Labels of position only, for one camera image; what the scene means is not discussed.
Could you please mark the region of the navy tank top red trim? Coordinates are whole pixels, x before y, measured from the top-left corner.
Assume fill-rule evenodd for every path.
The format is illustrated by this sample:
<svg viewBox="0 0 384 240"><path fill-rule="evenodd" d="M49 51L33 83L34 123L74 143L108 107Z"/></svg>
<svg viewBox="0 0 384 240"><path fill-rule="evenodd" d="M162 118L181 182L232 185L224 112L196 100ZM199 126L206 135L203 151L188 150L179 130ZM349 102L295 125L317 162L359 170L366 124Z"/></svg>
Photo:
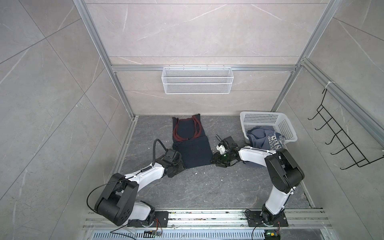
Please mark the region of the navy tank top red trim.
<svg viewBox="0 0 384 240"><path fill-rule="evenodd" d="M201 115L187 119L173 117L172 120L173 149L181 154L186 169L210 165L213 153Z"/></svg>

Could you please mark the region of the grey-blue printed tank top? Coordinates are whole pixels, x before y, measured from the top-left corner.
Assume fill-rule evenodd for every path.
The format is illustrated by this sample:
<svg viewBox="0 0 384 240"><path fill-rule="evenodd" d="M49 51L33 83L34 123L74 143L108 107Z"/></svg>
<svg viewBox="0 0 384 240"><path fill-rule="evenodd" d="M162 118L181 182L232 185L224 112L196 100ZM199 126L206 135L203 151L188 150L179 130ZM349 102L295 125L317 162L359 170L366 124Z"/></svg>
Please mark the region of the grey-blue printed tank top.
<svg viewBox="0 0 384 240"><path fill-rule="evenodd" d="M270 151L276 151L285 147L285 136L275 131L272 126L256 126L246 132L250 145L258 149L256 157L251 157L251 162L266 166L265 157Z"/></svg>

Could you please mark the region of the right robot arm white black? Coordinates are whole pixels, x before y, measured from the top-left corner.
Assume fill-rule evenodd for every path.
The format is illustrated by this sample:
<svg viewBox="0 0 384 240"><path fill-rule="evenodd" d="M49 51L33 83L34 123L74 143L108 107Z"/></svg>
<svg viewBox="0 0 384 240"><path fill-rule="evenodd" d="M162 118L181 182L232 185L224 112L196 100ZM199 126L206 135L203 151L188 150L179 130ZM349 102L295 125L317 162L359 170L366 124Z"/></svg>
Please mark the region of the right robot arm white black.
<svg viewBox="0 0 384 240"><path fill-rule="evenodd" d="M263 205L258 225L273 226L283 217L285 205L305 174L288 150L263 150L250 146L243 148L217 147L211 164L228 168L238 162L254 163L267 168L273 188Z"/></svg>

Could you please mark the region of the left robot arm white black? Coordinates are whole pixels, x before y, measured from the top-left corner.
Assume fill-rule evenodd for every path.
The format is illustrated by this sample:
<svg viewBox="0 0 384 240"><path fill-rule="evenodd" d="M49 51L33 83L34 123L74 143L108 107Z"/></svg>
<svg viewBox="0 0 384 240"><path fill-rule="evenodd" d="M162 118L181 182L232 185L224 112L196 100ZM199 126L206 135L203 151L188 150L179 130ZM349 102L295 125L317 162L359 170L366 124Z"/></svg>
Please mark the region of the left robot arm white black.
<svg viewBox="0 0 384 240"><path fill-rule="evenodd" d="M155 159L147 167L122 175L116 173L103 184L101 195L92 211L120 227L129 222L150 226L155 220L155 208L143 201L136 201L138 192L163 177L172 178L185 170L182 155L172 149Z"/></svg>

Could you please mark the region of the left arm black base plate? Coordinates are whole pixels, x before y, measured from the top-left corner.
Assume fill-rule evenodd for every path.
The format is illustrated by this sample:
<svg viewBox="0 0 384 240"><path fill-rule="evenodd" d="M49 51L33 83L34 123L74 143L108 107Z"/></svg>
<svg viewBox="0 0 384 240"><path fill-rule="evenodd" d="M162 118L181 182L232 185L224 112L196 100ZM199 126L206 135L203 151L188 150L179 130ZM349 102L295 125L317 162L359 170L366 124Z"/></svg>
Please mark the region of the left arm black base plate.
<svg viewBox="0 0 384 240"><path fill-rule="evenodd" d="M151 219L153 220L151 223L149 223L149 221L147 220L145 221L129 220L127 226L136 227L136 228L167 227L168 221L169 221L169 212L155 211Z"/></svg>

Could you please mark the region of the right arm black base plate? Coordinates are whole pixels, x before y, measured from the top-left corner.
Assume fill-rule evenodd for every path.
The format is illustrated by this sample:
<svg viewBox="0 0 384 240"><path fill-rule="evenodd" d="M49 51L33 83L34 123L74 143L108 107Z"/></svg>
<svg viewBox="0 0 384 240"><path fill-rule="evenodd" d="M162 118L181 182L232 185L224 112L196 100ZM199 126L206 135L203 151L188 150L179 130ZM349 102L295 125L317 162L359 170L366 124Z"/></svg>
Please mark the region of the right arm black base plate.
<svg viewBox="0 0 384 240"><path fill-rule="evenodd" d="M277 215L272 215L265 211L244 211L249 227L288 227L288 220L285 212L282 211Z"/></svg>

